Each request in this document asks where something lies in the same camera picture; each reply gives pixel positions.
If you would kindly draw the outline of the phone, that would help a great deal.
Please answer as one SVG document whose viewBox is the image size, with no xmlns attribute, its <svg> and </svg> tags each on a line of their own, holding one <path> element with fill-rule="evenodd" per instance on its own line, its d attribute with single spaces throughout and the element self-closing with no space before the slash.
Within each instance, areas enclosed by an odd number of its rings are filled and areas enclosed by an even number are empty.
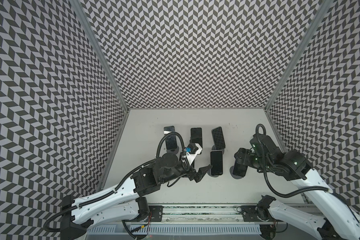
<svg viewBox="0 0 360 240">
<path fill-rule="evenodd" d="M 201 147 L 203 147 L 202 128 L 191 128 L 190 143 L 199 144 Z"/>
<path fill-rule="evenodd" d="M 213 137 L 214 146 L 215 146 L 216 150 L 223 150 L 226 148 L 226 143 L 225 143 L 222 127 L 217 127 L 217 128 L 212 129 L 212 137 Z"/>
<path fill-rule="evenodd" d="M 166 135 L 169 132 L 175 132 L 175 127 L 174 126 L 164 127 L 164 134 Z M 165 142 L 167 149 L 175 149 L 178 146 L 177 137 L 175 135 L 170 135 L 169 137 L 167 137 Z"/>
<path fill-rule="evenodd" d="M 236 179 L 240 179 L 246 176 L 248 166 L 240 163 L 235 163 L 232 170 L 232 175 Z"/>
<path fill-rule="evenodd" d="M 212 175 L 223 174 L 223 154 L 221 151 L 210 152 L 210 164 L 213 166 L 211 169 Z"/>
</svg>

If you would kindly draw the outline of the grey stand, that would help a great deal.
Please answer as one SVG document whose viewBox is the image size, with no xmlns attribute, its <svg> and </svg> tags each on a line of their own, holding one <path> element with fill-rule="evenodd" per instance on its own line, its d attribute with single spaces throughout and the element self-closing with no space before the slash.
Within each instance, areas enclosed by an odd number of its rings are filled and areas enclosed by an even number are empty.
<svg viewBox="0 0 360 240">
<path fill-rule="evenodd" d="M 167 153 L 177 155 L 179 153 L 179 146 L 177 146 L 175 149 L 167 149 Z"/>
<path fill-rule="evenodd" d="M 215 176 L 212 175 L 211 170 L 212 170 L 212 169 L 209 169 L 208 172 L 207 172 L 207 174 L 208 174 L 210 177 L 212 177 L 212 178 L 217 178 L 217 177 L 220 176 L 220 175 L 215 175 Z"/>
<path fill-rule="evenodd" d="M 243 177 L 241 177 L 241 176 L 236 176 L 236 175 L 234 175 L 233 170 L 234 170 L 234 166 L 231 166 L 231 167 L 230 167 L 230 175 L 231 175 L 232 178 L 234 178 L 235 180 L 240 180 L 240 179 L 243 178 Z"/>
<path fill-rule="evenodd" d="M 212 147 L 212 151 L 221 151 L 221 152 L 222 152 L 222 154 L 224 154 L 224 153 L 225 153 L 225 149 L 218 149 L 218 148 L 216 147 L 216 145 L 213 145 L 213 147 Z"/>
</svg>

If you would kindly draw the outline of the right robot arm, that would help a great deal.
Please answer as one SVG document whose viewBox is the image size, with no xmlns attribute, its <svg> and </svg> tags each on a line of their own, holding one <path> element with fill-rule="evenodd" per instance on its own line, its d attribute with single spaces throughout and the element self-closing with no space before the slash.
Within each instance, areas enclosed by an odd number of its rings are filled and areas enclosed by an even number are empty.
<svg viewBox="0 0 360 240">
<path fill-rule="evenodd" d="M 264 134 L 254 134 L 251 149 L 240 148 L 235 154 L 233 174 L 243 178 L 249 168 L 263 174 L 273 196 L 262 196 L 254 209 L 244 210 L 244 220 L 254 217 L 262 222 L 276 220 L 292 225 L 318 240 L 360 240 L 360 215 L 353 211 L 347 201 L 332 190 L 299 152 L 283 153 L 273 140 Z M 281 194 L 271 185 L 268 174 L 284 178 L 297 190 Z M 308 214 L 288 207 L 276 198 L 291 198 L 304 194 L 322 213 Z"/>
</svg>

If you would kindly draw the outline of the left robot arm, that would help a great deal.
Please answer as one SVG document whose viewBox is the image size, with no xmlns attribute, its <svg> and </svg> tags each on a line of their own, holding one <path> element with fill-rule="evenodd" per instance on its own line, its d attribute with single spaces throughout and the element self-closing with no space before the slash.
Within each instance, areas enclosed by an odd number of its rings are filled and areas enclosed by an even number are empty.
<svg viewBox="0 0 360 240">
<path fill-rule="evenodd" d="M 183 176 L 198 183 L 212 168 L 208 165 L 198 171 L 194 169 L 192 164 L 201 152 L 199 144 L 189 144 L 180 157 L 171 153 L 157 157 L 127 174 L 116 186 L 87 197 L 64 198 L 61 239 L 75 240 L 88 230 L 109 222 L 149 219 L 152 213 L 146 195 Z"/>
</svg>

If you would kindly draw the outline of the aluminium mounting rail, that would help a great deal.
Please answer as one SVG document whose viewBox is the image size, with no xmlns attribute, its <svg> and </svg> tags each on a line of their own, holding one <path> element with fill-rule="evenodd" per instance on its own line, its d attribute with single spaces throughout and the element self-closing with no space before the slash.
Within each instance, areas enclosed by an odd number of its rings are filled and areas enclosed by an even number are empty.
<svg viewBox="0 0 360 240">
<path fill-rule="evenodd" d="M 167 204 L 164 206 L 162 221 L 158 223 L 191 223 L 191 222 L 201 222 L 201 223 L 233 223 L 233 222 L 244 222 L 242 215 L 240 214 L 240 206 L 234 204 L 218 204 L 218 205 L 208 205 L 208 204 L 184 204 L 184 205 L 174 205 Z M 142 211 L 145 208 L 149 208 L 148 204 L 143 204 L 141 207 L 136 201 L 131 201 L 128 203 L 118 204 L 107 210 L 97 211 L 94 214 L 89 215 L 89 219 L 94 221 L 94 224 L 91 227 L 97 225 L 118 222 L 120 220 L 132 220 L 136 218 L 139 214 L 139 211 Z M 281 221 L 281 218 L 276 218 L 275 221 Z M 260 223 L 260 224 L 271 224 L 264 222 L 244 222 L 244 223 Z"/>
</svg>

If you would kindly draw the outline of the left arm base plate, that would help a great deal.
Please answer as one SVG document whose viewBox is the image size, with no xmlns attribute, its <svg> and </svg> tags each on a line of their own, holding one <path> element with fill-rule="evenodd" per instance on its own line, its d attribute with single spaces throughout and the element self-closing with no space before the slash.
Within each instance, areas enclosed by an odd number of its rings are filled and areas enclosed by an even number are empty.
<svg viewBox="0 0 360 240">
<path fill-rule="evenodd" d="M 145 208 L 142 211 L 139 211 L 139 214 L 136 218 L 132 220 L 127 220 L 127 222 L 133 223 L 142 223 L 148 222 L 161 222 L 163 217 L 164 206 L 162 205 L 149 205 L 149 208 Z"/>
</svg>

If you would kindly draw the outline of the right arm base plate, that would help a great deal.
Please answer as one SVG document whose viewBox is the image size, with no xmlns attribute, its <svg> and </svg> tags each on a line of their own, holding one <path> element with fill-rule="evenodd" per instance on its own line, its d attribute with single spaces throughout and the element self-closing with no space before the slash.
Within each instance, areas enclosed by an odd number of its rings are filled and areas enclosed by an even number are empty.
<svg viewBox="0 0 360 240">
<path fill-rule="evenodd" d="M 244 222 L 273 223 L 275 221 L 268 210 L 262 207 L 257 207 L 255 205 L 244 205 L 240 206 L 239 208 Z"/>
</svg>

